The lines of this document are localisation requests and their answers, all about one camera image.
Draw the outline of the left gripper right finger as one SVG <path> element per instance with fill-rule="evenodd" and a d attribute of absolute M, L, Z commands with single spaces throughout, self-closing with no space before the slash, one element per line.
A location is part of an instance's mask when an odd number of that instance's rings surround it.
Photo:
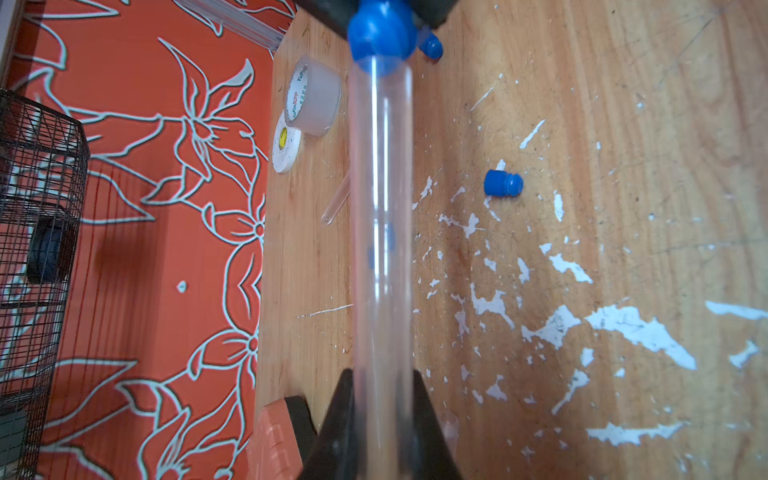
<path fill-rule="evenodd" d="M 462 479 L 449 451 L 421 373 L 413 371 L 413 479 Z"/>

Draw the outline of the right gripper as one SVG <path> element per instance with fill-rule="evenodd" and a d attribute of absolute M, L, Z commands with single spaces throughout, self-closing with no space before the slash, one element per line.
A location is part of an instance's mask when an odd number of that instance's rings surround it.
<path fill-rule="evenodd" d="M 339 36 L 346 36 L 350 23 L 364 15 L 395 18 L 416 31 L 437 29 L 444 24 L 457 0 L 296 0 L 295 4 Z"/>

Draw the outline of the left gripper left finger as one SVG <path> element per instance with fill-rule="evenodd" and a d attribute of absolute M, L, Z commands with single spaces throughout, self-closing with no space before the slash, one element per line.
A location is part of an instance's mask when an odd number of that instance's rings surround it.
<path fill-rule="evenodd" d="M 299 479 L 355 479 L 356 429 L 354 376 L 342 371 L 325 419 Z"/>

